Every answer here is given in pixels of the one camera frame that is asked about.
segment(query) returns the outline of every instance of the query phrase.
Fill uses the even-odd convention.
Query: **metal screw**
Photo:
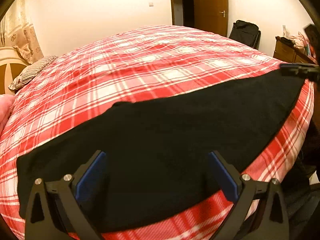
[[[277,180],[276,178],[273,178],[271,182],[275,185],[279,184],[279,180]]]
[[[63,177],[64,181],[70,181],[71,179],[72,179],[72,175],[71,174],[64,175],[64,177]]]
[[[42,183],[42,179],[39,178],[39,179],[36,179],[36,180],[35,180],[35,184],[36,184],[36,185],[40,185],[41,183]]]
[[[243,175],[242,175],[242,179],[243,179],[244,181],[249,181],[249,180],[251,179],[251,177],[250,177],[249,174],[243,174]]]

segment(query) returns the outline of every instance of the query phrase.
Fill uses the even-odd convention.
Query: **curtain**
[[[1,41],[0,47],[4,47],[4,21],[5,21],[5,16],[0,22],[0,41]]]
[[[2,46],[14,47],[29,64],[43,58],[27,0],[13,2],[0,23],[0,35]]]

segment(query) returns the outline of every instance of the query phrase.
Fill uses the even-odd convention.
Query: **bed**
[[[181,26],[143,27],[64,54],[16,94],[0,137],[0,214],[17,238],[24,239],[16,159],[115,102],[170,97],[255,77],[277,69],[280,62],[239,42]],[[253,179],[282,181],[292,168],[313,114],[313,89],[313,83],[305,81],[284,126],[245,170]],[[252,204],[250,213],[256,206]],[[231,207],[218,192],[167,220],[103,236],[208,239]]]

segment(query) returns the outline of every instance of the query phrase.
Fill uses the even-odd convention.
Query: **wooden door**
[[[195,28],[227,36],[228,0],[194,0]]]

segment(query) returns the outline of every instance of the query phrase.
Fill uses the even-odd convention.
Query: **blue gripper pad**
[[[240,174],[233,165],[228,164],[217,152],[209,153],[209,166],[228,201],[236,203],[242,190]]]
[[[72,188],[80,206],[86,206],[86,203],[94,200],[94,196],[101,190],[102,182],[106,177],[107,159],[105,152],[97,151],[75,172]]]

